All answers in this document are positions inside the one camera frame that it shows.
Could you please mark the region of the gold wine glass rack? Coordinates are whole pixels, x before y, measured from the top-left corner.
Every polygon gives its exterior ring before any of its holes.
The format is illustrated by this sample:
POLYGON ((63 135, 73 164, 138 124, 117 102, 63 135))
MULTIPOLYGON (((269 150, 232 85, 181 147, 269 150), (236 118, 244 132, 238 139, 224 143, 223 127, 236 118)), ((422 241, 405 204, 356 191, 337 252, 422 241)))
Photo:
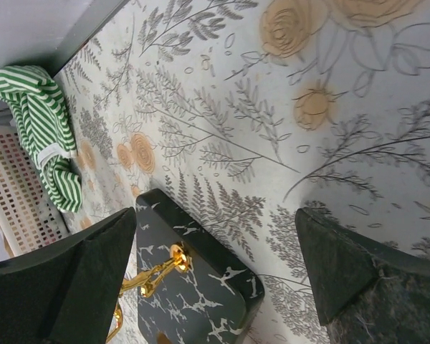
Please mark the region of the gold wine glass rack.
POLYGON ((109 343, 243 343, 264 299, 258 276, 162 190, 138 196, 137 274, 109 343))

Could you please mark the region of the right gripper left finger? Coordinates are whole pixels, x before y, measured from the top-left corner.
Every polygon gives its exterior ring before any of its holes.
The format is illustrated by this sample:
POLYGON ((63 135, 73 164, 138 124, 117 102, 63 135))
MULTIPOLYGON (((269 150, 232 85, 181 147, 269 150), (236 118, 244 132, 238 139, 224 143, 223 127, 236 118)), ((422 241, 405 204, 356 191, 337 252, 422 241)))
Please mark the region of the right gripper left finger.
POLYGON ((0 262, 0 343, 106 343, 135 210, 0 262))

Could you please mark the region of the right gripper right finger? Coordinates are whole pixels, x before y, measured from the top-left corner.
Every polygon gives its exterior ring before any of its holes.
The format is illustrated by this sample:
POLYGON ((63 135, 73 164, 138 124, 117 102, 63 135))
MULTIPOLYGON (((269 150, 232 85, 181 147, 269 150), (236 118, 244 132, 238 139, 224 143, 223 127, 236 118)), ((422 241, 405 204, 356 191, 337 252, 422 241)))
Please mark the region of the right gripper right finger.
POLYGON ((297 210, 295 226, 331 343, 430 343, 430 261, 310 208, 297 210))

